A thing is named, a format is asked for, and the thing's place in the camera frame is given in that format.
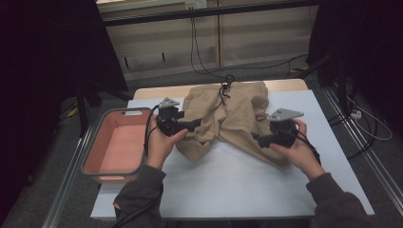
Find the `hand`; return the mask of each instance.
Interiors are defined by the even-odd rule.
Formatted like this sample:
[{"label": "hand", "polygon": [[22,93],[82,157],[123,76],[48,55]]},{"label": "hand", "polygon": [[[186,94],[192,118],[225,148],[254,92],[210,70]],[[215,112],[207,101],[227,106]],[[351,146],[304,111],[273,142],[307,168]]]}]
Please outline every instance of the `hand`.
[{"label": "hand", "polygon": [[[299,136],[304,138],[302,134],[306,136],[306,124],[297,119],[294,119],[293,122],[298,126]],[[306,142],[296,139],[290,148],[271,143],[270,148],[283,154],[293,165],[298,167],[310,181],[325,173],[325,170],[317,162],[314,153]]]},{"label": "hand", "polygon": [[158,116],[154,116],[151,119],[150,129],[154,129],[154,127],[157,128],[155,128],[149,136],[148,157],[145,163],[148,164],[149,166],[161,170],[163,168],[163,163],[165,162],[165,159],[172,152],[174,144],[182,140],[184,136],[187,134],[188,130],[184,129],[178,132],[177,134],[168,137],[164,135],[164,133],[160,130],[160,128],[158,128],[157,118]]}]

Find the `dark background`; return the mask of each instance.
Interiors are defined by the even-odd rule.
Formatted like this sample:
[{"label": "dark background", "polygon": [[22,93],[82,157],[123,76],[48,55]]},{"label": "dark background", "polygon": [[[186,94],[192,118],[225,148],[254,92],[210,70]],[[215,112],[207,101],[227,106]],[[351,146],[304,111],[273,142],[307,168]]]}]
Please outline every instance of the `dark background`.
[{"label": "dark background", "polygon": [[325,54],[335,56],[318,70],[329,86],[339,74],[339,62],[355,89],[379,108],[392,128],[403,130],[403,2],[359,0],[320,6],[307,63]]},{"label": "dark background", "polygon": [[101,21],[95,1],[0,1],[0,224],[47,152],[60,103],[80,85],[99,105],[91,81],[127,90]]}]

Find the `crumpled fabric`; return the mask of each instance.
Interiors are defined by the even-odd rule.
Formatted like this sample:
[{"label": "crumpled fabric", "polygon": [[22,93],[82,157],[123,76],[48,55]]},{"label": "crumpled fabric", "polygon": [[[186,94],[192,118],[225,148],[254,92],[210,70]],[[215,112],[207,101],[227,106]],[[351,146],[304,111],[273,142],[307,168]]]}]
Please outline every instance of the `crumpled fabric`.
[{"label": "crumpled fabric", "polygon": [[264,82],[232,83],[221,97],[221,85],[201,85],[191,88],[184,98],[181,121],[201,118],[201,126],[176,143],[177,149],[191,161],[198,161],[208,153],[211,143],[219,138],[256,158],[285,168],[290,165],[279,152],[260,148],[251,132],[271,135],[266,108],[268,90]]}]

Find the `white tabletop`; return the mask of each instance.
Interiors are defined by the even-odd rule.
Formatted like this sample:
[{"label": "white tabletop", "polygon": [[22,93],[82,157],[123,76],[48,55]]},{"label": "white tabletop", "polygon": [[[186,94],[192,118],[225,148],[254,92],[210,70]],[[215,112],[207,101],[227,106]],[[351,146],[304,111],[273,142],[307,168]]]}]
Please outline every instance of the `white tabletop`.
[{"label": "white tabletop", "polygon": [[[172,98],[182,103],[183,98]],[[157,105],[161,99],[130,101],[128,107]],[[355,194],[374,214],[350,164],[312,91],[272,92],[267,113],[283,107],[301,111],[308,138],[325,170],[342,189]],[[200,161],[189,161],[174,147],[163,171],[161,214],[166,219],[273,219],[309,217],[316,204],[305,185],[308,179],[294,166],[285,170],[256,159],[235,146],[215,140]],[[122,184],[103,184],[91,217],[115,219],[112,202]]]}]

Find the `plastic bin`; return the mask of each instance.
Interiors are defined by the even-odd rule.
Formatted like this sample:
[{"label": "plastic bin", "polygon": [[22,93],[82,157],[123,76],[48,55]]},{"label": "plastic bin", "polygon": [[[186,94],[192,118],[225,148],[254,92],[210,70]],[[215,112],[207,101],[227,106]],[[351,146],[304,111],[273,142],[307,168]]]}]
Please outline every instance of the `plastic bin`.
[{"label": "plastic bin", "polygon": [[107,111],[89,144],[82,172],[99,183],[128,182],[144,161],[144,132],[148,107]]}]

